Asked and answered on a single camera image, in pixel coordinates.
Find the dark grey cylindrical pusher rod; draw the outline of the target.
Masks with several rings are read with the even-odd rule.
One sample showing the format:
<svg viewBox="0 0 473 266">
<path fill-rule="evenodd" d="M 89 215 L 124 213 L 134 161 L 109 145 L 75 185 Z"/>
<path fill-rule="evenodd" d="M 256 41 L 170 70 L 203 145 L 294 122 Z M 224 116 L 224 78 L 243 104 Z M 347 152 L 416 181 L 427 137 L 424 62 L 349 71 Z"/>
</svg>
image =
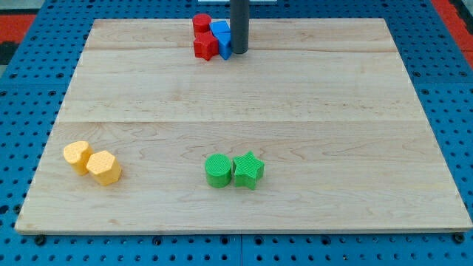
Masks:
<svg viewBox="0 0 473 266">
<path fill-rule="evenodd" d="M 246 53 L 249 36 L 249 0 L 230 0 L 230 25 L 233 53 Z"/>
</svg>

